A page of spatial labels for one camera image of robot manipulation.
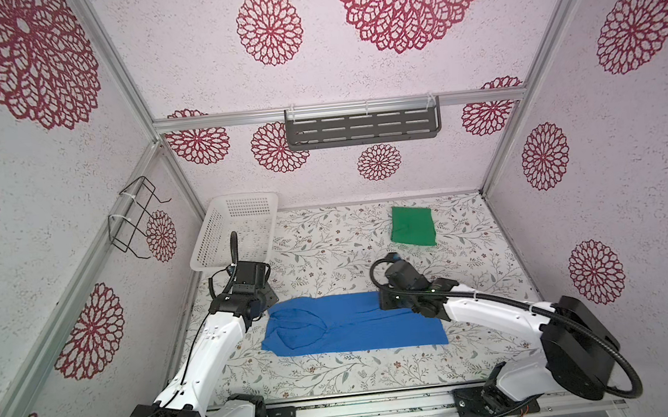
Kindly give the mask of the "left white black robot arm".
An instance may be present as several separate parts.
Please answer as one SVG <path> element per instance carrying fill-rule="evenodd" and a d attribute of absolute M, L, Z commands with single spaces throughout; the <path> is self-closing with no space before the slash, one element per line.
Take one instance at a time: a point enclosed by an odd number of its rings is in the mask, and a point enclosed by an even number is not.
<path fill-rule="evenodd" d="M 267 263 L 238 259 L 225 272 L 228 282 L 219 293 L 208 280 L 211 304 L 181 369 L 153 403 L 139 404 L 130 417 L 267 417 L 263 398 L 252 395 L 235 395 L 212 411 L 209 407 L 226 363 L 278 300 L 269 286 Z"/>

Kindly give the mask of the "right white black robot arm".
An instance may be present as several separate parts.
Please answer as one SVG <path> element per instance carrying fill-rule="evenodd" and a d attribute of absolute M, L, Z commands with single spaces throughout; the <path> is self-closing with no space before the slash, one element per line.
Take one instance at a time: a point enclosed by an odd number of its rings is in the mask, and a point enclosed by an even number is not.
<path fill-rule="evenodd" d="M 586 401 L 621 394 L 610 387 L 615 367 L 630 378 L 629 395 L 642 382 L 620 353 L 620 343 L 580 299 L 518 301 L 476 291 L 454 279 L 427 279 L 396 253 L 373 262 L 369 277 L 382 310 L 407 309 L 429 319 L 461 322 L 519 338 L 531 355 L 503 362 L 485 381 L 482 399 L 492 413 L 546 393 L 569 393 Z"/>

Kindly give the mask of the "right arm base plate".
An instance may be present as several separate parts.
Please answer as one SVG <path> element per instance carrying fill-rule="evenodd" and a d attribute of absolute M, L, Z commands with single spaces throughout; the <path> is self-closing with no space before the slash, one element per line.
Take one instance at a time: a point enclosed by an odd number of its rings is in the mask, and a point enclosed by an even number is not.
<path fill-rule="evenodd" d="M 494 386 L 458 387 L 451 395 L 459 417 L 504 417 L 540 412 L 536 398 L 510 400 Z"/>

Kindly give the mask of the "blue tank top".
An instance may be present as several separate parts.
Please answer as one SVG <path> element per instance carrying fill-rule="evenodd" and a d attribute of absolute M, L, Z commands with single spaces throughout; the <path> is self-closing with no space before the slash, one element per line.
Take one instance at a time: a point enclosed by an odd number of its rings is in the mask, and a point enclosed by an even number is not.
<path fill-rule="evenodd" d="M 446 345 L 439 319 L 408 309 L 382 310 L 379 294 L 299 297 L 269 310 L 262 349 L 277 357 Z"/>

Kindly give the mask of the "green tank top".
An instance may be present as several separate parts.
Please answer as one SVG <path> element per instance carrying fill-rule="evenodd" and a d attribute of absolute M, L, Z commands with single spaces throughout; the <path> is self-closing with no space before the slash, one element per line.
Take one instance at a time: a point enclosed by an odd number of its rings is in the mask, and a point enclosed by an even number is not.
<path fill-rule="evenodd" d="M 432 209 L 395 206 L 391 210 L 393 243 L 420 247 L 437 245 Z"/>

